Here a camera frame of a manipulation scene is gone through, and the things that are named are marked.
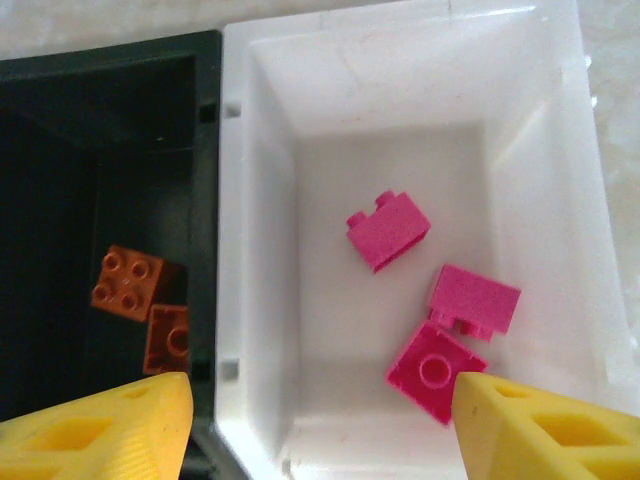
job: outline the orange lego brick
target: orange lego brick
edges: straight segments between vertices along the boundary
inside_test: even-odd
[[[112,245],[102,259],[91,306],[144,322],[151,305],[179,268],[162,258]]]
[[[188,313],[187,307],[176,305],[151,307],[142,368],[144,373],[187,371]]]

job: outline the lego stud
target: lego stud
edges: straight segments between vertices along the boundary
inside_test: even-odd
[[[385,203],[396,198],[396,195],[393,193],[393,190],[387,190],[382,193],[378,198],[376,198],[376,210],[384,206]]]
[[[175,327],[167,335],[167,350],[174,357],[184,357],[188,349],[187,327],[180,325]]]
[[[142,305],[142,300],[136,293],[126,292],[122,295],[120,303],[122,304],[122,308],[124,308],[125,310],[133,311],[140,308],[140,305]]]
[[[429,388],[442,388],[451,380],[451,367],[445,357],[431,354],[420,363],[420,380]]]
[[[136,277],[138,280],[147,278],[150,272],[151,267],[149,266],[149,262],[146,260],[138,260],[131,265],[131,275]]]
[[[360,212],[354,213],[347,219],[347,225],[349,226],[349,228],[353,228],[356,225],[358,225],[360,222],[366,219],[367,219],[367,215],[364,212],[360,211]]]
[[[115,272],[124,265],[122,255],[117,252],[109,252],[102,259],[102,268],[109,272]]]
[[[95,286],[91,292],[91,296],[96,302],[104,302],[113,296],[113,289],[108,283],[101,282]]]

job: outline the white plastic bin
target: white plastic bin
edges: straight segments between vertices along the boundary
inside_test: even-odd
[[[225,31],[216,425],[254,478],[464,479],[385,384],[453,262],[523,290],[488,372],[639,413],[571,1],[426,0]],[[345,220],[433,227],[372,275]]]

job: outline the plastic bin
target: plastic bin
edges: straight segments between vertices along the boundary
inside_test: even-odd
[[[0,63],[0,420],[142,378],[147,325],[89,307],[112,244],[187,267],[211,416],[221,39]]]
[[[216,424],[254,478],[466,478],[385,384],[438,266],[522,288],[489,372],[639,413],[575,2],[398,2],[224,30]],[[391,188],[426,240],[372,275]]]

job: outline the lego brick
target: lego brick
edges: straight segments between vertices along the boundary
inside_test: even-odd
[[[40,410],[0,423],[0,479],[176,479],[192,421],[184,373]]]
[[[520,290],[454,265],[445,265],[428,301],[429,320],[460,333],[490,341],[494,332],[507,333]]]
[[[188,309],[176,305],[153,305],[149,315],[147,345],[142,371],[147,375],[187,371]]]
[[[113,245],[102,259],[91,306],[144,322],[151,305],[162,297],[178,270],[162,258]]]
[[[451,401],[457,375],[482,372],[487,362],[430,322],[422,324],[387,373],[387,382],[440,423],[451,420]]]
[[[453,421],[469,480],[640,479],[640,418],[462,373]]]
[[[376,199],[376,211],[349,217],[347,237],[374,273],[422,240],[431,223],[406,193],[387,190]]]

